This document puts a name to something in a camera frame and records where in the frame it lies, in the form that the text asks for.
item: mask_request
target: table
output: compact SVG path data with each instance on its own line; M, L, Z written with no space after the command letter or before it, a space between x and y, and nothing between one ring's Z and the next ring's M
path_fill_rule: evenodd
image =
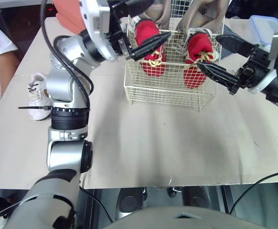
M246 21L226 23L241 33ZM47 18L46 27L50 40L72 35L56 18ZM0 103L0 188L29 189L48 172L50 121L32 121L17 107L28 103L30 75L49 72L49 52L39 31ZM236 70L245 61L233 54L221 65ZM123 58L103 62L91 75L95 91L87 139L94 155L92 169L82 176L85 188L245 184L278 172L278 108L264 95L240 90L231 96L219 85L201 113L161 104L130 105L124 66Z

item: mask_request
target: person's arm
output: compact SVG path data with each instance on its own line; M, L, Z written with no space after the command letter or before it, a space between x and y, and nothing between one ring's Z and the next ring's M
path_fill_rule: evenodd
M0 54L0 85L1 97L3 96L7 86L14 76L18 66L19 60L13 52L5 52Z

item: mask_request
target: red sneaker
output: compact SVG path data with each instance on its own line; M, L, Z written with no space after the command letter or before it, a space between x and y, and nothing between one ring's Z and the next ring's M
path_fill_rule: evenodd
M160 34L158 27L152 20L143 19L138 22L135 28L135 41L141 46L145 40ZM154 53L144 57L149 63L141 63L143 71L149 76L160 77L165 71L164 46L159 47Z
M190 67L185 69L183 73L185 84L188 88L198 88L206 80L206 76L197 69L195 62L212 62L213 60L213 48L209 36L205 33L192 35L187 45L187 56L185 59L185 63L190 64Z

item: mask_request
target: wire basket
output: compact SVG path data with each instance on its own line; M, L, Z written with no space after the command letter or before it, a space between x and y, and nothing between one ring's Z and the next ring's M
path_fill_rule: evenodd
M182 16L191 4L191 0L177 1L172 0L171 3L171 19L170 32L171 37L164 45L166 62L162 62L165 71L161 76L150 76L143 71L143 65L149 64L148 61L129 60L126 62L124 87L127 99L132 101L153 102L160 104L171 104L192 107L198 111L202 111L207 104L214 98L217 90L216 83L210 79L206 79L197 88L192 88L185 84L184 70L189 67L185 64L185 57L176 51L176 47L185 44L185 35L174 31ZM134 39L134 32L130 29L130 21L128 23L127 36L132 47L137 47ZM223 32L224 22L217 33L211 37L213 51L216 54L214 63L219 64L221 55L221 46L215 37ZM201 72L197 72L197 68L189 75L191 79L201 77Z

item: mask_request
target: red object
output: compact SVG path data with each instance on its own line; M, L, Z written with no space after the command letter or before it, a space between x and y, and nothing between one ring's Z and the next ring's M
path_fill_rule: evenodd
M78 0L53 0L53 3L58 11L56 17L63 27L75 34L86 29Z
M209 36L205 33L197 33L190 38L187 45L188 56L185 63L193 64L197 59L201 58L200 52L213 52L212 43ZM206 76L197 69L197 67L190 67L184 70L184 80L188 88L198 88L206 80Z
M143 42L155 35L160 34L158 27L152 20L141 20L138 22L135 28L135 41L138 46L141 46ZM162 53L161 62L165 62L165 54L163 52L163 46L157 49L159 53ZM144 57L145 61L150 63L141 63L143 71L149 76L160 77L165 71L165 65L155 65L155 62L159 62L160 55L153 53Z

